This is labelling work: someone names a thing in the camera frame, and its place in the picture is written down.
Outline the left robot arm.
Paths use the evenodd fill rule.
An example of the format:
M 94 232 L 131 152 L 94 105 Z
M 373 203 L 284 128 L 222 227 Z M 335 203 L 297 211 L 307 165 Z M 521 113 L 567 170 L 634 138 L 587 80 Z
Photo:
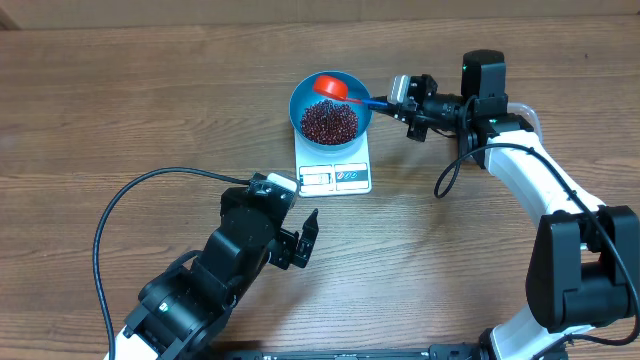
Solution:
M 147 283 L 107 354 L 110 359 L 193 359 L 226 327 L 266 264 L 309 262 L 319 226 L 312 212 L 300 232 L 283 228 L 296 194 L 276 185 L 232 187 L 221 223 L 199 251 L 186 253 Z

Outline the red measuring scoop blue handle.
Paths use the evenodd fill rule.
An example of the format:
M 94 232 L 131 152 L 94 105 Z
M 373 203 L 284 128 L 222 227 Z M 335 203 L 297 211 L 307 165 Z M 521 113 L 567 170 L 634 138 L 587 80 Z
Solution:
M 349 102 L 372 108 L 388 107 L 388 103 L 383 101 L 365 98 L 350 98 L 347 84 L 329 75 L 318 76 L 312 86 L 312 90 L 319 95 L 340 102 Z

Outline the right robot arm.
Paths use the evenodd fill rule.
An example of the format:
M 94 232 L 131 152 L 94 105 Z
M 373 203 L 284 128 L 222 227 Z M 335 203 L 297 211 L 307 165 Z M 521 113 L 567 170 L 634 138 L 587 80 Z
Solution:
M 525 281 L 526 305 L 474 344 L 432 345 L 431 359 L 563 359 L 594 330 L 639 316 L 639 219 L 589 194 L 551 158 L 534 126 L 510 110 L 506 62 L 497 50 L 464 55 L 461 90 L 443 94 L 429 75 L 399 75 L 372 109 L 408 127 L 456 139 L 501 180 L 537 229 Z

